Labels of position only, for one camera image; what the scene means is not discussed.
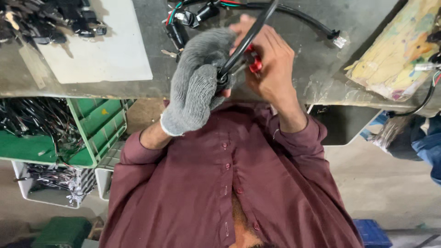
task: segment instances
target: green bin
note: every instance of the green bin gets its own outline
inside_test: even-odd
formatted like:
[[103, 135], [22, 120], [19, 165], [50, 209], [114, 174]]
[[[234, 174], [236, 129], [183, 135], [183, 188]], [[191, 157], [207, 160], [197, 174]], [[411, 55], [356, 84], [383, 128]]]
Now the green bin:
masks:
[[[66, 98], [85, 147], [66, 163], [95, 168], [127, 129], [127, 104], [120, 100]], [[55, 147], [49, 136], [16, 137], [0, 131], [0, 159], [51, 165], [56, 162]]]
[[31, 247], [81, 248], [91, 229], [92, 224], [84, 217], [52, 217]]

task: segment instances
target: white paper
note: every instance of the white paper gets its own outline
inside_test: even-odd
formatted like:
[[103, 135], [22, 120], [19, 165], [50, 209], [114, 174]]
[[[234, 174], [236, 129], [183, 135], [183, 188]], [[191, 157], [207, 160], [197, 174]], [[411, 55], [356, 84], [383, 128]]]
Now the white paper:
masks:
[[90, 41], [67, 37], [73, 58], [59, 44], [38, 45], [60, 83], [151, 80], [141, 31], [131, 0], [92, 0], [92, 10], [108, 26]]

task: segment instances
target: blue plastic crate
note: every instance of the blue plastic crate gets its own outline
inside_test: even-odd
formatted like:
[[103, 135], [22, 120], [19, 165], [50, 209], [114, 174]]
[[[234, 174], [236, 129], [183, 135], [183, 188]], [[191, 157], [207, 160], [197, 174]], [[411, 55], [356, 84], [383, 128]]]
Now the blue plastic crate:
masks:
[[392, 242], [375, 220], [354, 219], [354, 224], [366, 248], [392, 247]]

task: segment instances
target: white plastic bin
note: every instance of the white plastic bin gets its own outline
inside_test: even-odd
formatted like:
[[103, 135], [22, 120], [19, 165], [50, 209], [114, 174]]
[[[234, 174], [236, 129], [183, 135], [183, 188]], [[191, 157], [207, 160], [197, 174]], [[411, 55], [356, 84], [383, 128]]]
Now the white plastic bin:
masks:
[[[30, 175], [29, 173], [27, 173], [26, 163], [12, 161], [12, 166], [14, 167], [15, 176], [17, 178], [28, 177]], [[91, 191], [96, 184], [93, 169], [78, 169], [76, 170], [76, 173], [78, 180], [77, 184], [80, 187], [80, 191], [83, 193]], [[18, 181], [23, 198], [29, 201], [78, 209], [80, 208], [81, 201], [86, 196], [84, 195], [81, 201], [78, 202], [74, 200], [72, 204], [70, 204], [70, 199], [67, 198], [67, 196], [71, 195], [69, 191], [58, 189], [44, 189], [29, 193], [29, 190], [32, 188], [33, 181], [33, 179]]]
[[98, 193], [100, 198], [104, 201], [109, 201], [113, 167], [119, 163], [121, 149], [124, 147], [125, 143], [125, 141], [116, 142], [112, 148], [110, 148], [107, 155], [100, 161], [99, 165], [95, 168]]

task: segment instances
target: concrete floor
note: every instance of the concrete floor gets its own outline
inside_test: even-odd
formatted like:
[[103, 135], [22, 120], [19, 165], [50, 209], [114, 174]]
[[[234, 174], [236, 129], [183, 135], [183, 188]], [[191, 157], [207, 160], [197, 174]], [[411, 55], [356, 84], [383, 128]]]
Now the concrete floor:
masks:
[[[138, 100], [128, 112], [128, 131], [145, 128], [159, 119], [162, 99]], [[429, 176], [430, 166], [393, 158], [357, 137], [344, 147], [327, 147], [326, 159], [353, 218], [375, 219], [384, 229], [441, 227], [441, 188]], [[22, 198], [9, 161], [0, 161], [0, 219], [17, 219], [38, 228], [52, 216], [101, 216], [107, 202], [95, 190], [78, 210], [35, 203]]]

